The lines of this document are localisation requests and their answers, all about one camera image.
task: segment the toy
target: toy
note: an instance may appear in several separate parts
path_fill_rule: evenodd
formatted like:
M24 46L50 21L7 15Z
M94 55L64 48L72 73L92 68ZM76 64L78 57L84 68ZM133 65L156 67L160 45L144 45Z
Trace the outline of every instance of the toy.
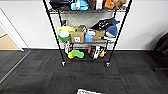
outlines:
M76 3L71 4L72 10L87 10L89 8L85 0L78 0Z
M100 57L104 57L104 55L105 55L105 52L104 52L104 50L99 54L99 56Z
M59 32L69 32L69 31L75 31L75 28L70 26L62 26L62 27L57 27L57 30Z
M126 3L127 0L106 0L105 8L120 9Z
M120 9L127 2L127 0L114 0L115 9Z
M90 53L90 55L93 59L97 59L98 56L104 57L104 55L105 55L104 47L90 45L90 48L91 48L91 51L89 49L88 53Z
M72 58L74 58L74 57L75 57L75 56L73 56L71 52L68 53L68 58L69 58L69 59L72 59Z
M118 29L117 29L117 26L116 24L120 23L120 21L116 21L115 18L112 18L112 24L113 26L110 26L106 29L106 32L109 32L111 35L113 36L117 36L118 34Z
M73 56L77 56L78 58L83 58L84 57L84 53L83 52L80 52L79 50L72 50L71 51L71 54Z
M109 9L113 9L114 8L114 0L106 0L104 8L109 8Z

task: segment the floor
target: floor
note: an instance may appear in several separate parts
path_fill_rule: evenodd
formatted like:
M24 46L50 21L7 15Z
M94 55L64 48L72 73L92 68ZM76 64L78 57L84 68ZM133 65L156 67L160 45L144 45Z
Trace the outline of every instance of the floor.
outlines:
M0 72L11 68L23 54L26 52L0 51ZM31 50L0 84L0 94L77 94L78 89L103 94L168 92L167 73L152 70L158 66L151 51L115 51L109 67L104 67L104 59L66 58L65 67L61 61L59 50Z
M9 37L9 35L5 35L0 38L0 50L20 50L20 48Z

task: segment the blue container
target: blue container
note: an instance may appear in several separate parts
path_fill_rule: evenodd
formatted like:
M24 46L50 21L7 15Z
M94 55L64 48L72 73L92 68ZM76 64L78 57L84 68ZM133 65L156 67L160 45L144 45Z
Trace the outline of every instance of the blue container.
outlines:
M85 41L86 42L92 42L92 39L93 39L93 36L92 35L87 35L87 32L86 32Z

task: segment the wire shelf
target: wire shelf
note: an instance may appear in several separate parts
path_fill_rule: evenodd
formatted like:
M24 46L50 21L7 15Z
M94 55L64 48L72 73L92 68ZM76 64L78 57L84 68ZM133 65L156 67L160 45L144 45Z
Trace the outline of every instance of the wire shelf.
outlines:
M127 7L123 7L121 9L102 9L102 10L62 10L59 9L61 14L72 14L72 13L106 13L106 12L126 12ZM58 9L49 9L50 14L58 14Z

